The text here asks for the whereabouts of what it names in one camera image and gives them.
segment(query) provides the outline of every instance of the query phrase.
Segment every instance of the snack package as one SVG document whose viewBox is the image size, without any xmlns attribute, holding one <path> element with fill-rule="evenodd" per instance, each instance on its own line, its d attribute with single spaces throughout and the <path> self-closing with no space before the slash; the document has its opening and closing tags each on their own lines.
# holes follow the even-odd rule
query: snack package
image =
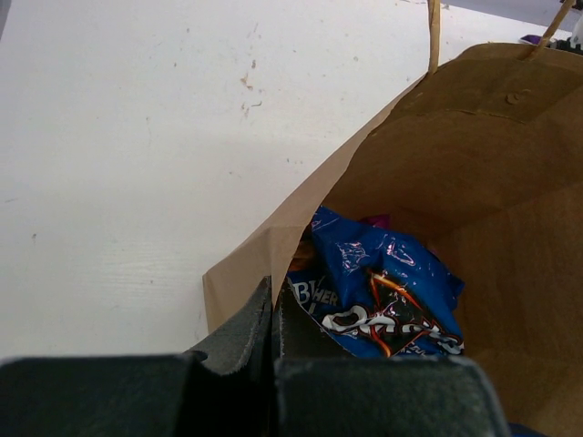
<svg viewBox="0 0 583 437">
<path fill-rule="evenodd" d="M 346 350 L 358 357 L 462 353 L 452 311 L 464 284 L 413 237 L 320 207 L 311 238 L 310 266 L 288 278 L 300 304 Z"/>
</svg>

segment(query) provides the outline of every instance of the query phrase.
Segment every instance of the chip image on bag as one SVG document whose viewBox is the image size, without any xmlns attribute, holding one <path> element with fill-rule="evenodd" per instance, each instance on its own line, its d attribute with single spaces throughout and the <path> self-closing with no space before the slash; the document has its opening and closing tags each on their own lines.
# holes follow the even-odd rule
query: chip image on bag
<svg viewBox="0 0 583 437">
<path fill-rule="evenodd" d="M 418 241 L 325 207 L 311 231 L 311 266 L 288 278 L 299 303 L 346 350 L 358 357 L 462 353 L 451 311 L 464 284 Z"/>
</svg>

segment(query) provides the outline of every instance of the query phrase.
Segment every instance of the paper bag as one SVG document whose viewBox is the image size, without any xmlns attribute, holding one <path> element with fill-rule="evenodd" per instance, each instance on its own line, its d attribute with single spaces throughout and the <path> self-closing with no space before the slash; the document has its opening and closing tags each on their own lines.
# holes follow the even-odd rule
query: paper bag
<svg viewBox="0 0 583 437">
<path fill-rule="evenodd" d="M 467 356 L 508 419 L 580 435 L 583 56 L 543 48 L 554 22 L 534 50 L 474 46 L 437 69 L 438 2 L 430 11 L 430 73 L 205 275 L 210 330 L 264 276 L 279 289 L 320 204 L 351 219 L 388 213 L 465 281 L 455 316 Z"/>
</svg>

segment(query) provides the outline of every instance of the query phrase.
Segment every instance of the blue chip bag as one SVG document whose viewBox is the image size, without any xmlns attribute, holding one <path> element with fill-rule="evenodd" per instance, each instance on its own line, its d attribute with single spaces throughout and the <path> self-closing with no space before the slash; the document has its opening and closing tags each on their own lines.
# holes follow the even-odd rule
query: blue chip bag
<svg viewBox="0 0 583 437">
<path fill-rule="evenodd" d="M 461 354 L 452 311 L 464 283 L 411 236 L 342 218 L 312 219 L 319 259 L 288 272 L 301 305 L 358 357 Z"/>
</svg>

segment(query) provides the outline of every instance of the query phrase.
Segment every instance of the white surface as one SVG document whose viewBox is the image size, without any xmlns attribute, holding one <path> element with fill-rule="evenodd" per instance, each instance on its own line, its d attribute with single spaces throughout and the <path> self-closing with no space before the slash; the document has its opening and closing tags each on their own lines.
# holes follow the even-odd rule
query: white surface
<svg viewBox="0 0 583 437">
<path fill-rule="evenodd" d="M 544 30 L 442 12 L 443 61 Z M 423 74 L 426 23 L 405 1 L 14 1 L 0 356 L 204 337 L 202 273 Z"/>
</svg>

